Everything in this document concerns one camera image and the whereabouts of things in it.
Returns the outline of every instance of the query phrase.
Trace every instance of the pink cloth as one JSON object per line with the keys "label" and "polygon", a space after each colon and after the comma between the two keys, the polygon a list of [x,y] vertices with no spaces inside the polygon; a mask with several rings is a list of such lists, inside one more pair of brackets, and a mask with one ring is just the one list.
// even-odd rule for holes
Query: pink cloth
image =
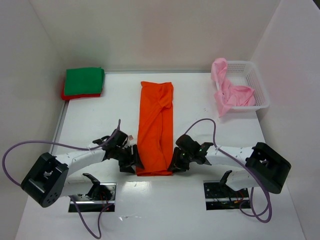
{"label": "pink cloth", "polygon": [[214,94],[219,117],[224,116],[234,106],[254,106],[255,90],[249,86],[235,86],[226,78],[227,60],[217,58],[211,67],[211,79],[219,84],[220,90]]}

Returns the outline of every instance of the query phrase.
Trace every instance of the green cloth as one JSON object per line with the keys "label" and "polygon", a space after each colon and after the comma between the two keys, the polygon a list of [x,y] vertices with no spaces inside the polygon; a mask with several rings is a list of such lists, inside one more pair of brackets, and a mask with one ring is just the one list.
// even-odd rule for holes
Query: green cloth
{"label": "green cloth", "polygon": [[105,71],[101,67],[67,69],[64,95],[100,94],[104,78]]}

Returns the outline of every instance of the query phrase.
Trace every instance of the plastic laundry basket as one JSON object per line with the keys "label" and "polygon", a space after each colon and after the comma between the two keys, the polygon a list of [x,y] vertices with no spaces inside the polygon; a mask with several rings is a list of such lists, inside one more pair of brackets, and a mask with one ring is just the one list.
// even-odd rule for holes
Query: plastic laundry basket
{"label": "plastic laundry basket", "polygon": [[249,112],[257,111],[269,107],[270,100],[266,88],[262,82],[260,73],[255,64],[251,61],[227,61],[228,70],[226,77],[234,85],[243,85],[253,88],[255,105],[254,106],[233,106],[230,112]]}

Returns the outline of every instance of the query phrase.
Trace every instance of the tabletop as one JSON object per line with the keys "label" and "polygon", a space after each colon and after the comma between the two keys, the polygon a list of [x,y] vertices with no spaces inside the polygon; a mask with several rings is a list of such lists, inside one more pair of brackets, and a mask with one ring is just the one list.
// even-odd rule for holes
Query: tabletop
{"label": "tabletop", "polygon": [[[137,140],[141,81],[172,82],[174,141],[196,120],[212,118],[217,123],[216,142],[230,147],[255,146],[264,137],[255,112],[227,113],[219,118],[209,73],[112,73],[106,74],[99,98],[71,100],[57,140],[73,146],[88,146],[110,135],[121,119],[121,130]],[[189,135],[199,143],[212,141],[211,122],[198,123]],[[70,152],[55,147],[54,154]],[[103,213],[102,238],[109,240],[163,239],[291,239],[304,235],[290,193],[285,185],[271,194],[273,215],[263,224],[238,209],[206,210],[204,181],[220,180],[232,167],[190,164],[190,170],[173,176],[141,177],[119,172],[114,159],[93,164],[70,177],[90,173],[104,183],[116,183],[115,212]],[[68,213],[70,199],[61,197],[42,208],[28,198],[16,240],[92,239],[77,213]],[[266,200],[260,189],[254,194],[257,211]],[[84,218],[98,234],[97,212]]]}

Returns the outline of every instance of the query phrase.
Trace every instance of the orange towel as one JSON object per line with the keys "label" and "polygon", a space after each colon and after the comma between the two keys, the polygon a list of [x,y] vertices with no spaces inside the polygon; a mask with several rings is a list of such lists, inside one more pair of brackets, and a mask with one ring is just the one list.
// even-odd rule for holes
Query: orange towel
{"label": "orange towel", "polygon": [[169,176],[174,149],[174,87],[171,82],[141,82],[137,147],[144,169],[138,176]]}

